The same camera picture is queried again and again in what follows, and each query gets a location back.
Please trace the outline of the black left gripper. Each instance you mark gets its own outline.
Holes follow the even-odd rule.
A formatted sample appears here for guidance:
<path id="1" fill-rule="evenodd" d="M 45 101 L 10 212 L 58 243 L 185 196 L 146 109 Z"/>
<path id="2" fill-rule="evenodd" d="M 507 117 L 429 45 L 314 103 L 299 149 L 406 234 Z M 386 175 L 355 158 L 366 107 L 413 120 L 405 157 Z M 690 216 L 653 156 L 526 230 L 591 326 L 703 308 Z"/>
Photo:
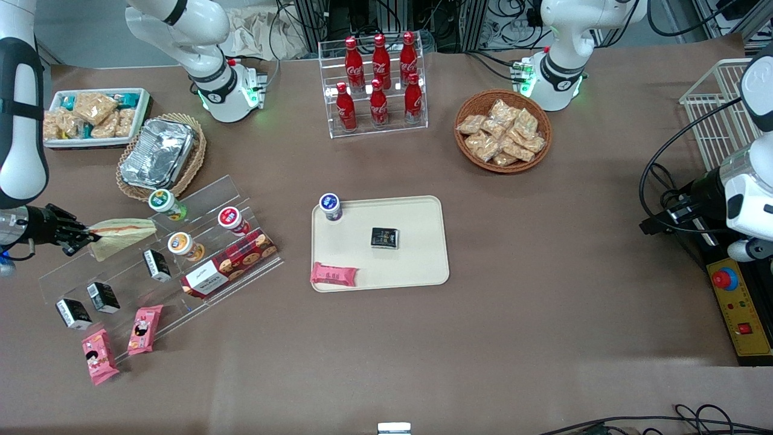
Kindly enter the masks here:
<path id="1" fill-rule="evenodd" d="M 655 214 L 643 204 L 647 218 L 640 223 L 645 235 L 727 233 L 726 204 L 719 171 L 712 170 L 676 189 L 666 185 L 659 198 L 662 210 Z"/>

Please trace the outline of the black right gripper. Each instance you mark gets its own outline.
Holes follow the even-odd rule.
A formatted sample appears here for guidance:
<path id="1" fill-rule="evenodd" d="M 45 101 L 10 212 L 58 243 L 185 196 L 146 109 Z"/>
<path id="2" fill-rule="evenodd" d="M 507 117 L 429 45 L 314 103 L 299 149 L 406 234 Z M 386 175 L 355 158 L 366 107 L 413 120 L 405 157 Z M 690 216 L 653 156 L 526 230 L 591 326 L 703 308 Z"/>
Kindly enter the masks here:
<path id="1" fill-rule="evenodd" d="M 100 237 L 78 221 L 76 216 L 64 213 L 64 209 L 55 204 L 47 204 L 46 207 L 28 205 L 27 213 L 27 240 L 36 245 L 60 246 L 68 257 L 74 256 L 78 251 L 96 242 L 96 237 Z M 74 237 L 74 239 L 61 240 L 57 234 L 59 226 L 60 237 Z"/>

